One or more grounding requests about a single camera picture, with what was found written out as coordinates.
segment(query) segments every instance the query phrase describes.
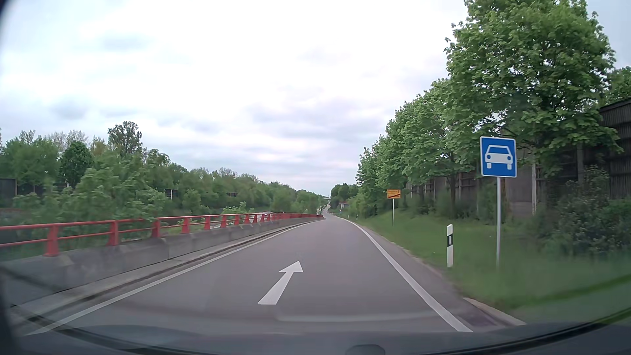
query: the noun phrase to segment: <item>asphalt road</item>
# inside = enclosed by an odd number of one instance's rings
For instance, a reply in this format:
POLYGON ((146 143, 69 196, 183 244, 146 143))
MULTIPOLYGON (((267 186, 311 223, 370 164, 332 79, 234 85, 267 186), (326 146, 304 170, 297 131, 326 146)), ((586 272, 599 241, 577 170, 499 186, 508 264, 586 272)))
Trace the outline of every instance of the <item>asphalt road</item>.
POLYGON ((70 327, 149 325, 200 334, 501 327, 398 246, 325 217, 50 318, 70 327), (286 268, 296 272, 279 272, 286 268))

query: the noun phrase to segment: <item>curb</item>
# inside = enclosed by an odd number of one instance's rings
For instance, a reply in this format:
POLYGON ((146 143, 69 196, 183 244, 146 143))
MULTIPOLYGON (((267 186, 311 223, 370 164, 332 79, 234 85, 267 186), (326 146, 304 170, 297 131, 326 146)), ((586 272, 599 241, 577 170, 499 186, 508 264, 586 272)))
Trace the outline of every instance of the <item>curb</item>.
POLYGON ((478 302, 475 299, 471 299, 471 298, 467 298, 464 297, 464 299, 471 303, 472 305, 476 306, 477 308, 479 308, 480 310, 484 311, 485 313, 493 316, 494 318, 501 320, 502 322, 508 323, 509 325, 526 325, 527 323, 521 320, 518 320, 517 318, 508 315, 496 308, 493 308, 487 304, 484 304, 482 302, 478 302))
MULTIPOLYGON (((230 250, 232 248, 235 248, 235 247, 238 247, 238 246, 242 246, 244 244, 248 244, 248 243, 251 243, 253 241, 257 241, 259 239, 268 237, 268 236, 270 236, 272 234, 276 234, 278 232, 282 232, 282 231, 287 230, 289 228, 293 228, 293 227, 296 227, 296 226, 301 226, 301 225, 309 224, 309 223, 313 223, 313 222, 317 222, 317 220, 310 220, 310 221, 307 221, 307 222, 294 224, 292 226, 286 226, 286 227, 282 227, 280 229, 275 229, 274 231, 264 232, 264 234, 261 234, 260 236, 256 236, 256 237, 253 237, 253 238, 249 238, 249 239, 246 239, 246 240, 243 240, 243 241, 238 241, 236 243, 232 243, 232 244, 226 245, 224 247, 218 248, 217 250, 213 250, 213 251, 210 251, 208 253, 203 253, 203 254, 201 254, 201 255, 199 255, 199 256, 191 259, 191 260, 186 260, 184 262, 177 263, 176 265, 171 265, 169 267, 166 267, 166 268, 163 268, 163 269, 160 269, 160 270, 156 270, 154 272, 150 272, 149 274, 142 275, 141 277, 138 277, 138 278, 135 278, 135 279, 124 280, 124 281, 122 281, 119 284, 112 284, 111 287, 106 287, 106 288, 103 288, 103 289, 99 289, 96 292, 86 292, 86 293, 82 293, 82 294, 77 294, 75 297, 68 296, 68 298, 65 299, 64 301, 60 301, 60 302, 54 303, 54 304, 52 304, 50 306, 43 307, 43 309, 39 309, 39 310, 35 310, 35 311, 27 311, 27 310, 23 309, 21 306, 13 306, 13 307, 10 307, 10 309, 8 310, 9 311, 8 313, 10 313, 8 315, 9 322, 11 323, 12 327, 20 327, 20 326, 28 324, 28 323, 40 324, 42 322, 49 322, 46 319, 46 317, 45 317, 46 315, 49 315, 49 314, 51 314, 53 312, 56 312, 56 311, 61 311, 63 309, 71 307, 71 306, 74 306, 74 305, 76 305, 76 304, 78 304, 78 303, 80 303, 82 301, 86 301, 86 300, 89 300, 89 299, 94 299, 96 297, 102 296, 103 294, 106 294, 108 292, 114 291, 116 289, 119 289, 119 288, 122 288, 122 287, 126 287, 126 286, 129 286, 131 284, 135 284, 137 282, 140 282, 140 281, 143 281, 143 280, 146 280, 146 279, 150 279, 150 278, 152 278, 154 276, 157 276, 157 275, 160 275, 160 274, 162 274, 164 272, 168 272, 168 271, 171 271, 171 270, 173 270, 175 268, 179 268, 179 267, 182 267, 184 265, 188 265, 190 263, 197 262, 199 260, 202 260, 202 259, 207 258, 207 257, 212 256, 212 255, 217 255, 219 253, 223 253, 224 251, 228 251, 228 250, 230 250)), ((55 296, 55 295, 59 295, 59 293, 62 293, 62 292, 64 292, 64 291, 61 291, 61 292, 58 292, 57 294, 53 294, 53 295, 46 296, 46 297, 52 297, 52 296, 55 296)))

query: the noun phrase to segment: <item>red railing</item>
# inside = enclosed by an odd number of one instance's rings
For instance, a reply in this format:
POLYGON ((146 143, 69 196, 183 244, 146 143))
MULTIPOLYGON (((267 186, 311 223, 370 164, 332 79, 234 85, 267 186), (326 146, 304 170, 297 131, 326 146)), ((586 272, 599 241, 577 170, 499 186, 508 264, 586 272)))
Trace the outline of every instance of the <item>red railing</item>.
POLYGON ((44 223, 44 224, 24 224, 20 226, 0 226, 0 231, 19 231, 25 229, 48 229, 48 235, 45 239, 33 239, 27 241, 17 241, 12 243, 0 243, 0 248, 8 246, 18 246, 32 243, 46 243, 45 256, 57 256, 59 255, 59 241, 65 239, 86 238, 93 236, 105 236, 109 235, 107 245, 116 246, 120 243, 121 233, 151 231, 152 238, 160 237, 160 229, 181 227, 182 232, 190 233, 191 226, 204 225, 204 230, 210 230, 212 228, 226 228, 228 225, 239 224, 251 224, 259 222, 271 222, 280 219, 292 219, 302 217, 321 217, 321 215, 314 214, 289 214, 289 213, 256 213, 256 214, 229 214, 229 215, 197 215, 197 216, 182 216, 182 217, 157 217, 153 221, 153 225, 147 228, 136 229, 124 229, 120 230, 119 225, 121 223, 131 222, 146 222, 144 219, 119 219, 119 220, 98 220, 88 222, 62 222, 62 223, 44 223), (191 220, 204 220, 203 222, 191 222, 191 220), (172 224, 163 226, 162 221, 169 220, 182 220, 182 224, 172 224), (76 236, 64 236, 58 237, 59 231, 64 227, 76 227, 76 226, 93 226, 109 224, 110 230, 107 232, 80 234, 76 236))

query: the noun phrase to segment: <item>overcast sky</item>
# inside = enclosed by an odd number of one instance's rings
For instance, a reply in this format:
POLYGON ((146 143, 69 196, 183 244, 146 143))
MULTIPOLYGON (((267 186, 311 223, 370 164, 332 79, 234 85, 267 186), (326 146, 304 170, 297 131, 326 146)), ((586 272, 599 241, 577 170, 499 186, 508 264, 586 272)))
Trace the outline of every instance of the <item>overcast sky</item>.
MULTIPOLYGON (((631 1, 591 0, 631 64, 631 1)), ((17 0, 2 18, 0 128, 106 138, 134 121, 188 169, 328 195, 404 100, 446 75, 462 0, 17 0)))

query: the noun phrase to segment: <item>blue road sign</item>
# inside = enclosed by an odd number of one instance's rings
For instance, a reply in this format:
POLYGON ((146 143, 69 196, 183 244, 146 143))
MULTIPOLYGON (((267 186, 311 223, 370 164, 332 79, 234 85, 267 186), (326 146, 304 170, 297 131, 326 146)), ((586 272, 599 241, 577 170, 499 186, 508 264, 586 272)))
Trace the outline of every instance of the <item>blue road sign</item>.
POLYGON ((512 138, 480 137, 482 176, 516 178, 516 153, 512 138))

